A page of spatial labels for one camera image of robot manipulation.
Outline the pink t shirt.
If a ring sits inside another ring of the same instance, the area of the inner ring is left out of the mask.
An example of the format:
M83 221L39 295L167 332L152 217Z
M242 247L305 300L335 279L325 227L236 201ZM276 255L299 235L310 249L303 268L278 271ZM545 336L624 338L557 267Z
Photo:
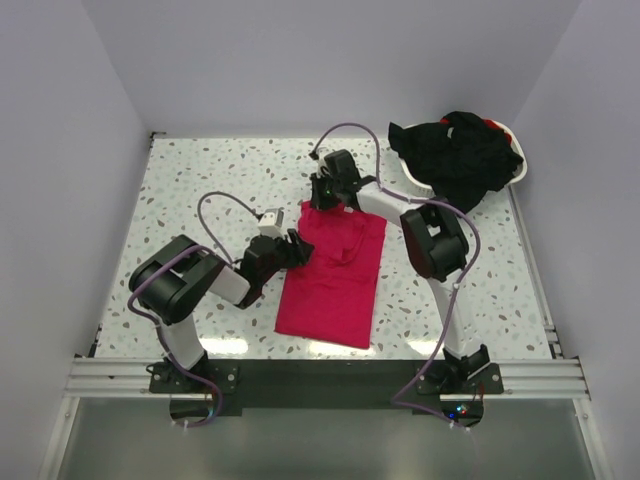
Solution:
M387 221L338 205L301 205L298 233L314 250L287 271L275 331L357 349L370 345Z

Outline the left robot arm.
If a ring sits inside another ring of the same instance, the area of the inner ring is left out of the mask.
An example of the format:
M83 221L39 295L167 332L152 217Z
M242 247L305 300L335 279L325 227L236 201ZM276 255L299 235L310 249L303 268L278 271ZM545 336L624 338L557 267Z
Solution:
M237 265L180 235L131 275L127 308L152 322L173 382L185 392L214 393L208 355L199 341L193 312L206 294L245 309L278 272L305 266L314 246L290 229L283 237L253 237Z

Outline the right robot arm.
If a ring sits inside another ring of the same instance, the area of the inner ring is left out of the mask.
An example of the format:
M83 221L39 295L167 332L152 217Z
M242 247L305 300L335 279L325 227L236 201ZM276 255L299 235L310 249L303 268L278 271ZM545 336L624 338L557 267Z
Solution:
M384 189L375 177L359 173L347 150L322 156L314 149L310 157L317 163L311 175L313 208L327 210L343 204L401 228L409 262L428 282L444 334L439 347L444 360L422 375L446 389L469 392L480 382L490 358L462 288L462 280L479 255L467 258L469 243L460 225L467 218L444 200L415 203Z

